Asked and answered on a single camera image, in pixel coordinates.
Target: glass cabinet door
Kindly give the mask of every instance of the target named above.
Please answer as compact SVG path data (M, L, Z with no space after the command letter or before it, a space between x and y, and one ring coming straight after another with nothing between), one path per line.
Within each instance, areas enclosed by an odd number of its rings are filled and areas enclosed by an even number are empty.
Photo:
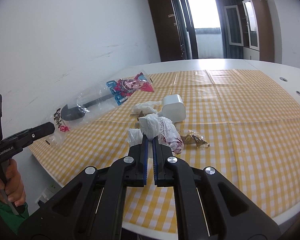
M243 4L246 12L247 23L248 23L250 48L259 50L258 26L257 26L255 11L253 8L253 3L251 2L251 0L245 0Z

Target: white table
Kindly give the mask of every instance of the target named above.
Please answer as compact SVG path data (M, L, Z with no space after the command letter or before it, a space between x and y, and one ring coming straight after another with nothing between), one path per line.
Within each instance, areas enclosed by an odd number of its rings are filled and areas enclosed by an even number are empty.
M241 60L241 59L197 59L197 60L183 60L183 61L172 61L172 62L161 62L161 63L153 63L153 64L147 64L147 65L141 65L141 66L134 66L130 68L125 68L117 73L115 73L112 77L109 77L110 79L116 79L116 78L123 78L128 76L134 76L138 71L144 70L147 74L154 74L154 73L164 73L164 72L174 72L174 71L187 71L187 70L226 70L226 69L246 69L246 70L260 70L266 75L268 75L270 78L272 78L275 82L277 82L280 86L282 86L299 104L300 104L300 96L296 93L296 91L300 91L300 69L294 68L291 66L281 65L281 64L275 64L275 63L269 63L269 62L261 62L261 61L254 61L254 60ZM286 78L288 81L284 82L280 80L280 77ZM24 84L24 89L29 89L31 91L31 85ZM58 83L55 83L53 85L46 84L47 91L58 90ZM44 106L45 103L51 103L54 100L54 103L58 103L59 96L58 94L51 94L54 98L48 99L45 96L40 96L40 102L41 106ZM9 100L14 100L14 102L19 102L20 106L25 106L26 102L31 100L29 97L24 97L24 95L19 95L17 93L12 92L11 96L9 98L4 98L5 104L9 105L12 104L12 102L9 102ZM45 116L48 109L45 109L44 107L40 109L30 109L29 107L32 107L31 105L25 106L24 111L22 115L14 115L14 119L18 120L18 123L22 124L23 122L27 124L29 127L33 127L39 124L41 119L39 119L36 115L28 115L27 113L31 113L34 110L37 111L38 115ZM7 113L8 111L13 111L13 109L5 109L4 112ZM5 124L5 129L9 129L9 124ZM22 153L18 155L16 158L17 161L24 161L22 160ZM31 185L27 185L25 182L26 189L31 188ZM296 204L294 207L290 208L286 212L278 215L274 218L274 221L277 224L281 224L288 220L289 218L293 217L295 214L297 214L300 211L300 202ZM157 232L153 231L147 228L139 227L130 223L123 223L122 225L124 228L129 229L131 231L137 232L139 234L158 238L158 239L178 239L176 234L170 234L170 233L163 233L163 232Z

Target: human hand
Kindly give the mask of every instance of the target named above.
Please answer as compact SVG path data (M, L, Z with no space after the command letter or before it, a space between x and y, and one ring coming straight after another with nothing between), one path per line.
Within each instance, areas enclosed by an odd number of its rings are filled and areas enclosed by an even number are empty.
M6 178L8 180L6 187L0 179L0 189L4 189L8 195L8 200L14 202L16 207L21 206L26 201L26 193L21 180L21 175L17 170L17 162L14 159L9 160L9 166L6 171ZM1 192L0 201L6 203Z

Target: silver screw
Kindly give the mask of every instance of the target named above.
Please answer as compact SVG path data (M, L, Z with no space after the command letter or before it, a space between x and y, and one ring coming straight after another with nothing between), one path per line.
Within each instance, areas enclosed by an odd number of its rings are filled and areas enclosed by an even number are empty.
M171 156L168 158L168 162L170 162L170 163L176 163L177 161L178 161L178 159L174 156Z
M216 170L214 168L212 168L212 167L207 167L205 171L206 171L206 173L208 173L210 175L216 173Z
M123 161L125 163L132 163L134 161L134 158L132 158L131 156L127 156L123 159Z
M96 169L94 167L88 167L84 171L87 174L93 174L96 171Z

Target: blue curtain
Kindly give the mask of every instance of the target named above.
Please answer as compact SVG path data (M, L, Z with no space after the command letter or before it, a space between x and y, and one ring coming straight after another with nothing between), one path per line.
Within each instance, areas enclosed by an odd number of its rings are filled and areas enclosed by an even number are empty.
M223 58L243 59L243 47L229 44L226 15L224 11L225 6L239 5L240 3L242 3L242 1L243 0L216 0L219 19L220 19L220 28L221 28L222 45L223 45Z

